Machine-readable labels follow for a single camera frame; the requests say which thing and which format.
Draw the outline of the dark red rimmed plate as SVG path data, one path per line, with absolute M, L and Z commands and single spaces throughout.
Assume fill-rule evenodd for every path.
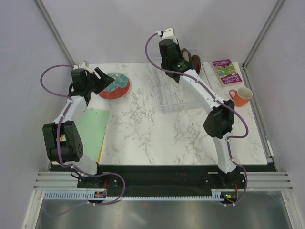
M 188 65 L 189 65 L 190 69 L 192 69 L 193 64 L 192 64 L 192 56 L 191 56 L 190 52 L 186 48 L 182 48 L 181 54 L 182 54 L 182 57 L 189 63 Z

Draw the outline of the teal and red plate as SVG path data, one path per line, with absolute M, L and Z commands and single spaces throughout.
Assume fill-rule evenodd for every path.
M 109 77 L 114 79 L 107 88 L 99 93 L 99 96 L 106 100 L 116 100 L 125 96 L 130 87 L 131 82 L 129 78 L 122 73 L 108 73 Z

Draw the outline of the dark red floral plate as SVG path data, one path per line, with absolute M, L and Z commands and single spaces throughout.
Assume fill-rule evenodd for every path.
M 193 55 L 192 56 L 192 64 L 193 64 L 193 68 L 196 70 L 197 74 L 200 74 L 201 71 L 201 60 L 200 57 L 198 55 Z

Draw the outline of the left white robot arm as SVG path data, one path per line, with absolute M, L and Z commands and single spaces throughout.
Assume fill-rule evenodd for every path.
M 88 177 L 93 187 L 101 187 L 105 177 L 97 172 L 97 162 L 84 154 L 84 147 L 76 123 L 87 108 L 91 94 L 98 94 L 114 82 L 100 68 L 86 66 L 71 67 L 72 83 L 68 94 L 64 94 L 66 104 L 59 116 L 51 123 L 43 125 L 42 132 L 47 157 L 63 168 L 71 168 L 80 175 Z

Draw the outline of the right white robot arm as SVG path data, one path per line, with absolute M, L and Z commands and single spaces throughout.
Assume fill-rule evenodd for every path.
M 225 101 L 216 96 L 183 58 L 179 45 L 172 39 L 159 41 L 159 50 L 161 67 L 166 70 L 166 75 L 186 89 L 207 112 L 203 128 L 214 141 L 218 167 L 223 172 L 218 176 L 218 182 L 222 187 L 230 187 L 235 183 L 232 171 L 236 168 L 230 160 L 226 143 L 234 123 L 234 113 L 230 110 L 234 109 L 232 100 Z

